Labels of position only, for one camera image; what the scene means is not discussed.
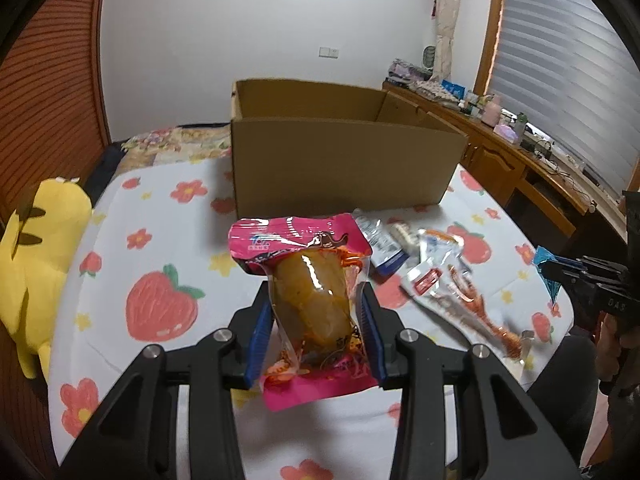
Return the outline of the right hand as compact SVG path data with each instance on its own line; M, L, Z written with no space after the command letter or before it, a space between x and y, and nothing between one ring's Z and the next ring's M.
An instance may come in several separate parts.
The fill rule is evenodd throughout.
M605 315L597 343L596 370L599 379L610 382L620 371L622 351L638 347L638 326L627 326L614 315Z

